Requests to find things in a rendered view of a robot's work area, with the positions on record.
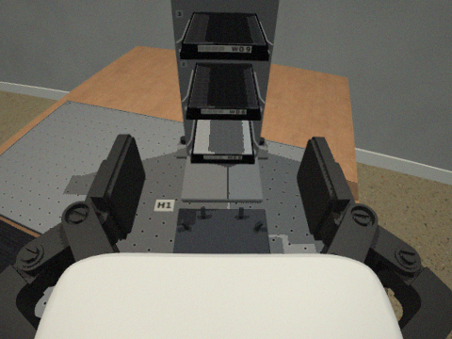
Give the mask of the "white well plate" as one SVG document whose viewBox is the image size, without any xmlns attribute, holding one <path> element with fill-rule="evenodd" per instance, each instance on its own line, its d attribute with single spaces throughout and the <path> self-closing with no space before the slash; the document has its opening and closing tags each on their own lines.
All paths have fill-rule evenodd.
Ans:
<svg viewBox="0 0 452 339">
<path fill-rule="evenodd" d="M 196 120 L 191 164 L 254 164 L 250 121 Z"/>
</svg>

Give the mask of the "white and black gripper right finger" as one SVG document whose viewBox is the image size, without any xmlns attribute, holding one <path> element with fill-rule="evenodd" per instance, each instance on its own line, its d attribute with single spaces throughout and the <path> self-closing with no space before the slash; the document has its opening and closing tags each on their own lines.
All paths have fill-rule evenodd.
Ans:
<svg viewBox="0 0 452 339">
<path fill-rule="evenodd" d="M 297 175 L 310 234 L 325 244 L 320 254 L 369 266 L 403 309 L 403 339 L 446 339 L 452 331 L 452 291 L 409 244 L 378 225 L 369 206 L 356 203 L 324 137 L 306 145 Z"/>
</svg>

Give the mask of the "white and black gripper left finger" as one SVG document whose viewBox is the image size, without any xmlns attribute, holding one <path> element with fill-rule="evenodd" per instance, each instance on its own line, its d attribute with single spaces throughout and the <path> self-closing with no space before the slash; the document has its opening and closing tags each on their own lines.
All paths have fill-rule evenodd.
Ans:
<svg viewBox="0 0 452 339">
<path fill-rule="evenodd" d="M 135 138 L 117 135 L 85 201 L 69 205 L 61 222 L 22 247 L 0 274 L 0 339 L 34 339 L 43 292 L 72 264 L 120 252 L 116 243 L 132 231 L 144 182 Z"/>
</svg>

